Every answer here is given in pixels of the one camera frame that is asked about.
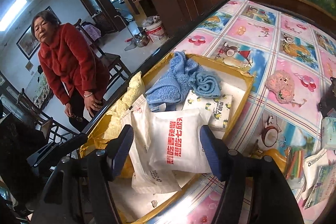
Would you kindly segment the white red text bag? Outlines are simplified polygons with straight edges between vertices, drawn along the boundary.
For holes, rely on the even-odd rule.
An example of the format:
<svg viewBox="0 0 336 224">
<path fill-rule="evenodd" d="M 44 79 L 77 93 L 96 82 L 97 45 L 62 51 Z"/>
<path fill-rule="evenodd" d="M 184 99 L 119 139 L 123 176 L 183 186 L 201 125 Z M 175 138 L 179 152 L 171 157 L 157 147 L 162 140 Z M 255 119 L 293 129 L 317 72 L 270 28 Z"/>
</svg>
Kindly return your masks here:
<svg viewBox="0 0 336 224">
<path fill-rule="evenodd" d="M 200 129 L 210 116 L 200 109 L 152 113 L 149 164 L 159 170 L 210 173 L 200 141 Z"/>
</svg>

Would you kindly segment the lemon print tissue pack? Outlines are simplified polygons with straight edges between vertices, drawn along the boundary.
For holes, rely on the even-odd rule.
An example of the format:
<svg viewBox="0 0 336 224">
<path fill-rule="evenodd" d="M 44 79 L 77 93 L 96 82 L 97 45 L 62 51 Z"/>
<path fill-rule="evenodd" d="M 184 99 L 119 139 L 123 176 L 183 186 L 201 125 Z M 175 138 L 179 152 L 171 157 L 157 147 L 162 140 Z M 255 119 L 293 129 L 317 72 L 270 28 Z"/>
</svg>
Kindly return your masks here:
<svg viewBox="0 0 336 224">
<path fill-rule="evenodd" d="M 231 117 L 233 96 L 221 94 L 217 98 L 205 98 L 197 96 L 193 90 L 189 91 L 183 110 L 200 109 L 211 114 L 209 126 L 225 131 Z"/>
</svg>

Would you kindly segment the small blue towel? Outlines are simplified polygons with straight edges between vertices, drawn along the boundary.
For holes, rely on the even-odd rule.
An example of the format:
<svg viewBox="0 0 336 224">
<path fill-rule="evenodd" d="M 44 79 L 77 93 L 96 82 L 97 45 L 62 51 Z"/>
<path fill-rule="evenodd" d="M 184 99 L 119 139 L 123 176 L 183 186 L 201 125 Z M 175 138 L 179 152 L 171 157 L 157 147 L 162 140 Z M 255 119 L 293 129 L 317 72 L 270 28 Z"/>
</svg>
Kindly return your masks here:
<svg viewBox="0 0 336 224">
<path fill-rule="evenodd" d="M 221 94 L 220 79 L 211 71 L 194 72 L 188 80 L 190 88 L 197 96 L 217 98 Z"/>
</svg>

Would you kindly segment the large blue towel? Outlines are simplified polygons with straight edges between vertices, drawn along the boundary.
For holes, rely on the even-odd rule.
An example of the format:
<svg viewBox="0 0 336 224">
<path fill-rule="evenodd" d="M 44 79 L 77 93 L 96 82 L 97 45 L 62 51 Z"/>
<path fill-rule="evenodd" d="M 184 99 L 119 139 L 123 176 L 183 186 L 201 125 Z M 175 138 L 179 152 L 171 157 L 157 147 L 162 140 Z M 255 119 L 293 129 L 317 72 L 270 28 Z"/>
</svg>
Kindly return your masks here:
<svg viewBox="0 0 336 224">
<path fill-rule="evenodd" d="M 191 89 L 191 76 L 203 71 L 205 69 L 193 59 L 187 59 L 184 52 L 175 52 L 167 72 L 145 93 L 150 110 L 159 112 L 163 104 L 165 111 L 176 110 L 176 105 L 186 99 Z"/>
</svg>

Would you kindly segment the pink plush toy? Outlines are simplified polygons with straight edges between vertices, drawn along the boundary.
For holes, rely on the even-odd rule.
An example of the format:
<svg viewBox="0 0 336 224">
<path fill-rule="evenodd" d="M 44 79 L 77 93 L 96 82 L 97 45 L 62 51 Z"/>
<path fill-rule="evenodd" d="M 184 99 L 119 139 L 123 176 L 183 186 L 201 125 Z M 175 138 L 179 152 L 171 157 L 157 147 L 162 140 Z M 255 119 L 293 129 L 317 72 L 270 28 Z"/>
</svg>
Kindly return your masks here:
<svg viewBox="0 0 336 224">
<path fill-rule="evenodd" d="M 307 100 L 296 102 L 294 99 L 295 84 L 290 74 L 284 70 L 277 70 L 270 75 L 265 82 L 265 86 L 275 96 L 280 104 L 291 103 L 293 106 L 303 106 Z"/>
</svg>

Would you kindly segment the green white snack packet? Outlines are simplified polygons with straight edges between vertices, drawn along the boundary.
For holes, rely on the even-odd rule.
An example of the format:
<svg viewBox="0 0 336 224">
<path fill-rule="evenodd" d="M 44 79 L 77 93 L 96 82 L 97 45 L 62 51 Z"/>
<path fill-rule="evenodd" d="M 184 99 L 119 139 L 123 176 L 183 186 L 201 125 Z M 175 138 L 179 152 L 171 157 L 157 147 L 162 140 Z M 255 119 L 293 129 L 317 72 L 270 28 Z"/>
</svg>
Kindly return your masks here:
<svg viewBox="0 0 336 224">
<path fill-rule="evenodd" d="M 328 199 L 335 187 L 335 164 L 320 166 L 313 190 L 309 195 L 304 209 L 312 207 Z"/>
</svg>

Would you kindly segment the teal cartoon tissue pack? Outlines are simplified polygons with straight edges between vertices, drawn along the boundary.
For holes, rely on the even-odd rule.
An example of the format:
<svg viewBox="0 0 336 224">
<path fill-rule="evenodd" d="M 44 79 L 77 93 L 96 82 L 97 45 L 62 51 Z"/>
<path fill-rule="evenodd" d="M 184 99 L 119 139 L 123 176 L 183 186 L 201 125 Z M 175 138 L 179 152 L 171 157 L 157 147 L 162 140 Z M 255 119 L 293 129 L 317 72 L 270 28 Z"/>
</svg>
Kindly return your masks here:
<svg viewBox="0 0 336 224">
<path fill-rule="evenodd" d="M 325 149 L 336 150 L 336 119 L 325 117 L 322 120 L 322 147 Z"/>
</svg>

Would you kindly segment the yellow cardboard box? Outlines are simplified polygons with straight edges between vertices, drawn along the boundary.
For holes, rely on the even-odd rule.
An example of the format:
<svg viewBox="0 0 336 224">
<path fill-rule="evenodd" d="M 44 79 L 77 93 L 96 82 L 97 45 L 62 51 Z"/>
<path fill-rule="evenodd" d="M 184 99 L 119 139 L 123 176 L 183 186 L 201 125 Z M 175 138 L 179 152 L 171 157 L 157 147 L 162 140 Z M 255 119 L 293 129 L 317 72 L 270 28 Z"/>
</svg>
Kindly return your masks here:
<svg viewBox="0 0 336 224">
<path fill-rule="evenodd" d="M 205 98 L 191 89 L 175 103 L 174 111 L 161 100 L 156 102 L 158 111 L 152 110 L 147 92 L 157 90 L 163 98 L 168 87 L 181 90 L 178 80 L 198 69 L 214 74 L 219 99 Z M 229 133 L 253 82 L 252 75 L 225 63 L 196 54 L 169 53 L 150 71 L 130 80 L 125 94 L 80 147 L 80 156 L 105 148 L 124 125 L 130 125 L 134 139 L 121 172 L 131 182 L 121 193 L 130 197 L 122 198 L 117 210 L 122 217 L 139 211 L 137 222 L 147 223 L 177 200 L 201 173 L 210 171 L 199 137 L 201 126 L 209 125 L 219 138 Z"/>
</svg>

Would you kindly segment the rainbow striped packet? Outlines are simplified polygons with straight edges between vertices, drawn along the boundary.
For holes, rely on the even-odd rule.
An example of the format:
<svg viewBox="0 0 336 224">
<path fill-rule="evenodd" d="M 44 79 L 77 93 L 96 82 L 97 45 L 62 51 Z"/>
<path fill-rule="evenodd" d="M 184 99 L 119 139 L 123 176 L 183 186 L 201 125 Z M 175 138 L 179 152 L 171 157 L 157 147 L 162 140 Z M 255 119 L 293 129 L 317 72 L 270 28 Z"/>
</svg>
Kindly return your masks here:
<svg viewBox="0 0 336 224">
<path fill-rule="evenodd" d="M 285 178 L 294 180 L 303 178 L 303 162 L 305 159 L 305 151 L 299 147 L 291 147 L 286 158 Z"/>
</svg>

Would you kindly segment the person in red jacket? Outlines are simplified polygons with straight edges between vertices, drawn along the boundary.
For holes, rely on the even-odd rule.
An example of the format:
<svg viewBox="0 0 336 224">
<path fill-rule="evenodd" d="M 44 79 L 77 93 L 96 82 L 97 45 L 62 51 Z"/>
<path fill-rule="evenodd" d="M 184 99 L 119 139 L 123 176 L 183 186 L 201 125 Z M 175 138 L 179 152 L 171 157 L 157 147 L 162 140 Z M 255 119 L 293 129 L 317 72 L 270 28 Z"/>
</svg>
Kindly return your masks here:
<svg viewBox="0 0 336 224">
<path fill-rule="evenodd" d="M 39 62 L 50 88 L 65 106 L 70 124 L 83 131 L 89 123 L 84 111 L 94 117 L 103 106 L 108 68 L 74 25 L 59 24 L 50 11 L 34 16 L 31 32 L 41 44 Z"/>
</svg>

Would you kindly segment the wooden chair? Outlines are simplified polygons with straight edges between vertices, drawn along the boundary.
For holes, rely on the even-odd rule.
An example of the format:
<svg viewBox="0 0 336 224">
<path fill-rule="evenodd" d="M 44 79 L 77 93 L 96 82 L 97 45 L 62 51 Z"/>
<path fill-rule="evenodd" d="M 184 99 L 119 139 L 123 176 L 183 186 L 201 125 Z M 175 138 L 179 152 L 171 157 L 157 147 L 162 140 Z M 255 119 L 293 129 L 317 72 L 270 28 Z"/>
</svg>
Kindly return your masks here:
<svg viewBox="0 0 336 224">
<path fill-rule="evenodd" d="M 109 82 L 107 90 L 109 90 L 117 82 L 118 79 L 123 79 L 124 81 L 126 81 L 131 76 L 131 72 L 122 62 L 121 56 L 113 53 L 104 52 L 81 25 L 81 19 L 78 19 L 74 26 L 80 31 L 82 36 L 84 36 L 85 41 L 89 42 L 88 44 L 92 48 L 92 50 L 98 51 L 100 53 L 99 59 L 108 68 Z"/>
</svg>

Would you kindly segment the metal kettle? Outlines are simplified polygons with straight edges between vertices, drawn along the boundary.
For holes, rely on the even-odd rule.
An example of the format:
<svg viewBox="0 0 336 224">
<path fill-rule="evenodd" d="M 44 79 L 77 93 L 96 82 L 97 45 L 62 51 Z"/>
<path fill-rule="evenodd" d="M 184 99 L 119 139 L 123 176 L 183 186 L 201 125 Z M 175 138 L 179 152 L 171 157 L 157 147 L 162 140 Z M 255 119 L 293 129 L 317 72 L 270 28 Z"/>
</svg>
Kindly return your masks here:
<svg viewBox="0 0 336 224">
<path fill-rule="evenodd" d="M 146 34 L 146 31 L 142 30 L 138 34 L 135 34 L 134 41 L 135 45 L 138 46 L 139 48 L 147 46 L 149 43 L 149 38 Z"/>
</svg>

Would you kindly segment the large black electric motor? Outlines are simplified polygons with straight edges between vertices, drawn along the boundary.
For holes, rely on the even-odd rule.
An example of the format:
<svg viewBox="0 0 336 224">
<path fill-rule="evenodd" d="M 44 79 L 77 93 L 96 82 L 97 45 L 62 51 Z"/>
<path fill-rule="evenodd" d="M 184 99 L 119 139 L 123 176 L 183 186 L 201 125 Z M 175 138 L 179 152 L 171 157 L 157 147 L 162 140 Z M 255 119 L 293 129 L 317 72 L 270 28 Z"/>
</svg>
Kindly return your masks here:
<svg viewBox="0 0 336 224">
<path fill-rule="evenodd" d="M 331 77 L 331 85 L 327 92 L 322 96 L 318 110 L 321 112 L 322 117 L 336 117 L 336 95 L 335 95 L 335 77 Z"/>
</svg>

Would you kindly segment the colourful cartoon tablecloth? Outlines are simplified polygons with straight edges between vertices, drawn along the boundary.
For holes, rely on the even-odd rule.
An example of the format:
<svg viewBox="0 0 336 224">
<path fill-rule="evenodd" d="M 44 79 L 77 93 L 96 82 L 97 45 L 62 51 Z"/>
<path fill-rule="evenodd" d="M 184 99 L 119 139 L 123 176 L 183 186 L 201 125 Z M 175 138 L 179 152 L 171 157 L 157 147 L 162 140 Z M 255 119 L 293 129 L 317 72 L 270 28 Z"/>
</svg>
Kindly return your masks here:
<svg viewBox="0 0 336 224">
<path fill-rule="evenodd" d="M 254 82 L 232 130 L 215 136 L 228 147 L 228 180 L 201 173 L 148 223 L 335 223 L 335 187 L 328 199 L 304 209 L 319 167 L 335 164 L 335 150 L 321 146 L 318 110 L 335 72 L 334 51 L 334 40 L 311 24 L 248 0 L 220 5 L 195 30 L 161 46 L 153 66 L 184 52 L 236 67 Z M 307 100 L 303 106 L 280 104 L 265 86 L 277 70 L 290 74 L 295 101 Z M 303 178 L 285 178 L 291 147 L 305 151 Z"/>
</svg>

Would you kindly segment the white plastic bucket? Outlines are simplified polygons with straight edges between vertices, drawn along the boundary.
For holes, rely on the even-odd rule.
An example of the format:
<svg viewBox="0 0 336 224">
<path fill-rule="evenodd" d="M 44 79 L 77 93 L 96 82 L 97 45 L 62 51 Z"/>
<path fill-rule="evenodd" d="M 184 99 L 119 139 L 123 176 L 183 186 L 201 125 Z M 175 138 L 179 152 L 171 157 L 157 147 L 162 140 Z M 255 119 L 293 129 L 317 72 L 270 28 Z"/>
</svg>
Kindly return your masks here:
<svg viewBox="0 0 336 224">
<path fill-rule="evenodd" d="M 165 42 L 169 37 L 158 15 L 143 20 L 142 28 L 152 42 Z"/>
</svg>

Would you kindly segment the ceiling tube light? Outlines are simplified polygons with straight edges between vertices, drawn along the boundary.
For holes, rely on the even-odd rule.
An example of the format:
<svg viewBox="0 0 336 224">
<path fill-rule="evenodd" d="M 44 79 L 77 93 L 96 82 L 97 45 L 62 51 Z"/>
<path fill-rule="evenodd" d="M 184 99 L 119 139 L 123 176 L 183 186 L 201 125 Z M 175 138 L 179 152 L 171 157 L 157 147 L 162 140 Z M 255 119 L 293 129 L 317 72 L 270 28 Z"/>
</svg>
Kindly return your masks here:
<svg viewBox="0 0 336 224">
<path fill-rule="evenodd" d="M 0 22 L 0 32 L 5 31 L 14 19 L 19 15 L 27 3 L 27 0 L 15 0 L 11 7 L 7 10 Z"/>
</svg>

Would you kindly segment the dark wooden cabinet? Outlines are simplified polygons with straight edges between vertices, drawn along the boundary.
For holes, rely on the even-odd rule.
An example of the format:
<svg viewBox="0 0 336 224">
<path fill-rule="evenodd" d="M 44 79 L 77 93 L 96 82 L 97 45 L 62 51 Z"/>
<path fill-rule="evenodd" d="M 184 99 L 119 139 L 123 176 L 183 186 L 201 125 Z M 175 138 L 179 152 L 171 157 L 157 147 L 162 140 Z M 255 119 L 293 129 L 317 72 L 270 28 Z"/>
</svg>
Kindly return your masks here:
<svg viewBox="0 0 336 224">
<path fill-rule="evenodd" d="M 147 16 L 159 15 L 170 36 L 191 30 L 229 0 L 137 0 Z M 307 0 L 249 0 L 291 14 L 335 38 L 335 16 Z"/>
</svg>

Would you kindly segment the framed wall picture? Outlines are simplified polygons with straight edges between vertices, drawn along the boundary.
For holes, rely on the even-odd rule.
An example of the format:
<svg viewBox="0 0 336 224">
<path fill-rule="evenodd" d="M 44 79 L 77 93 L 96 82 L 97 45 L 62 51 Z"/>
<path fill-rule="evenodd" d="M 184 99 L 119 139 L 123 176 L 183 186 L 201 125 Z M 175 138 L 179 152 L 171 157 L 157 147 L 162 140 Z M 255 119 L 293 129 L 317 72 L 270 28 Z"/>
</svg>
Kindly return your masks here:
<svg viewBox="0 0 336 224">
<path fill-rule="evenodd" d="M 39 42 L 34 38 L 33 33 L 31 32 L 31 27 L 28 27 L 25 30 L 16 45 L 27 60 L 30 60 L 40 47 Z"/>
</svg>

